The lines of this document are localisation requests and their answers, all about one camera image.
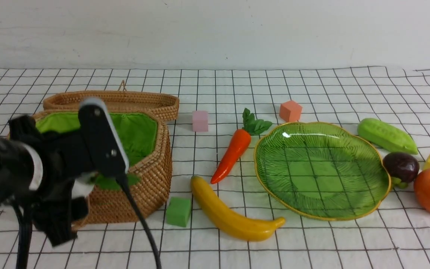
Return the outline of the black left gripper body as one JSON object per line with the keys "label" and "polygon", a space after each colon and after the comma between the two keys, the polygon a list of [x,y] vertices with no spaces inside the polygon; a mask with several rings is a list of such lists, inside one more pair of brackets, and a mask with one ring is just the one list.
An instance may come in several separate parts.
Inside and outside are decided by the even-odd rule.
{"label": "black left gripper body", "polygon": [[31,116],[9,121],[10,140],[19,142],[31,158],[31,179],[11,200],[19,224],[42,231],[53,247],[76,239],[73,223],[89,213],[86,194],[74,194],[76,179],[91,178],[94,166],[79,131],[41,133]]}

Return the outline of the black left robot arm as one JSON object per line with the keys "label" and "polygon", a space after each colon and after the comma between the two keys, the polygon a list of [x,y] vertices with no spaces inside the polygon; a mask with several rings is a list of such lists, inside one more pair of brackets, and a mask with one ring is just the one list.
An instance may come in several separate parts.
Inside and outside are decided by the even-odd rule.
{"label": "black left robot arm", "polygon": [[77,238],[72,224],[88,206],[72,189],[95,168],[80,131],[41,133],[35,123],[28,115],[12,118],[10,139],[0,137],[0,204],[28,207],[29,221],[56,247]]}

